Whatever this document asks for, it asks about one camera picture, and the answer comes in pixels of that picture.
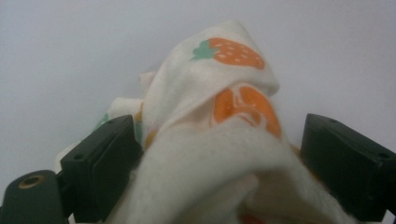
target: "white fleece fabric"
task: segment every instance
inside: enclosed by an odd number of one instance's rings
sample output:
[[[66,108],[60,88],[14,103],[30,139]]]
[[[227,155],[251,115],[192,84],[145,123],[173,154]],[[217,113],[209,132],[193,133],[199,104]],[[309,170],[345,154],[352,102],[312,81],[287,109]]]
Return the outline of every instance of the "white fleece fabric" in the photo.
[[[278,82],[245,28],[226,21],[141,75],[132,114],[145,155],[106,223],[352,224],[302,164],[269,97]]]

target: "orange fruit print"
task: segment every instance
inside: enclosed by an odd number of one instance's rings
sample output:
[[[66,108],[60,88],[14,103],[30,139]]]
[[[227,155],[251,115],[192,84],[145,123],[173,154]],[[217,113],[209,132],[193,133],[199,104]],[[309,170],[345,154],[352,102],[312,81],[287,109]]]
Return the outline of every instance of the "orange fruit print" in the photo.
[[[210,38],[193,51],[194,60],[215,59],[228,65],[251,66],[262,70],[264,60],[250,47],[224,38]]]
[[[281,136],[280,124],[274,109],[267,98],[251,86],[226,89],[216,96],[213,110],[215,122],[220,124],[234,116],[253,127],[261,126],[264,117],[265,129],[276,138]]]

